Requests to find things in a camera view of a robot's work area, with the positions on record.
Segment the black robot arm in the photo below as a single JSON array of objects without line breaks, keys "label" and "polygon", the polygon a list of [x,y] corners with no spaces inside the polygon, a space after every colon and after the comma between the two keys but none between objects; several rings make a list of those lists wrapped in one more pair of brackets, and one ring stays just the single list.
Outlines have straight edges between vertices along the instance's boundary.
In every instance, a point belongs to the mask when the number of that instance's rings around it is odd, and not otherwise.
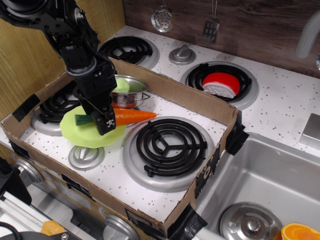
[{"label": "black robot arm", "polygon": [[0,17],[16,27],[42,31],[75,80],[80,103],[98,133],[115,130],[111,93],[117,86],[117,71],[98,50],[98,33],[74,0],[2,0]]}]

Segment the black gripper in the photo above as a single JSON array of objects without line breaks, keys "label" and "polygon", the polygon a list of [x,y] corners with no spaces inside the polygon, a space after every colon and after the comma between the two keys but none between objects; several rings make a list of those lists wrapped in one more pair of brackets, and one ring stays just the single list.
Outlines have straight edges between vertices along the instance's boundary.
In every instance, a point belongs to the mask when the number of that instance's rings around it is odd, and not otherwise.
[{"label": "black gripper", "polygon": [[111,92],[116,87],[116,69],[107,56],[72,58],[72,74],[78,86],[80,102],[103,136],[116,129]]}]

